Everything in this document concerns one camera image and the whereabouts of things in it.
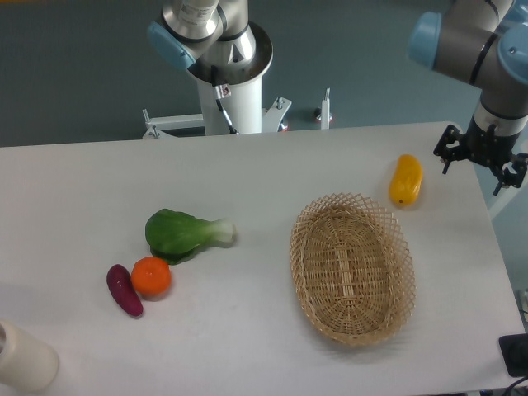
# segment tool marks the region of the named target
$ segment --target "white cup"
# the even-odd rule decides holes
[[[0,319],[0,384],[38,392],[51,384],[58,369],[59,356],[51,346]]]

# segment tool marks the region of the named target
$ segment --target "bok choy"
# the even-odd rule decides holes
[[[229,220],[208,221],[184,212],[161,209],[145,225],[145,237],[154,257],[174,265],[199,248],[230,245],[236,229]]]

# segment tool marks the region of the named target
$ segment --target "woven basket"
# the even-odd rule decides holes
[[[290,243],[300,304],[325,336],[351,346],[393,336],[414,308],[413,262],[397,220],[361,195],[324,196]]]

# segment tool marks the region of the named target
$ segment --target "table surface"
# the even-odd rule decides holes
[[[54,396],[505,387],[497,340],[524,329],[474,167],[443,176],[431,154],[446,125],[0,148],[0,315],[59,353]],[[387,196],[402,153],[424,169],[406,210]],[[378,346],[324,338],[291,280],[296,216],[338,192],[392,210],[412,254],[416,308]],[[106,272],[148,256],[144,225],[164,207],[228,217],[238,241],[172,267],[169,295],[132,319]]]

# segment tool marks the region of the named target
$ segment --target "blue joint cap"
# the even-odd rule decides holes
[[[187,70],[195,63],[193,56],[185,45],[171,35],[167,29],[156,22],[151,22],[147,29],[148,41],[169,64],[178,70]]]
[[[440,41],[440,30],[442,15],[436,12],[426,12],[411,33],[407,54],[410,59],[427,68],[435,66],[438,42]]]
[[[528,85],[528,26],[517,25],[498,42],[498,59],[515,80]]]
[[[513,23],[528,22],[528,0],[515,0],[504,19]]]

